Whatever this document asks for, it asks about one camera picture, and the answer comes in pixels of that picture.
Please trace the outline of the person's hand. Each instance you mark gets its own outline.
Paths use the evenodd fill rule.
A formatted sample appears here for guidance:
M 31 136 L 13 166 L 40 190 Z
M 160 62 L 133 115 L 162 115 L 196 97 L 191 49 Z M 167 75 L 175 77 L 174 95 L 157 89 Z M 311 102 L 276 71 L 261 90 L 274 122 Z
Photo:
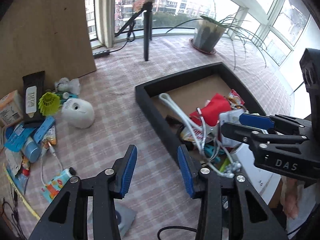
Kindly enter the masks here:
M 299 213 L 298 202 L 303 188 L 303 182 L 282 176 L 280 203 L 287 218 L 296 219 Z

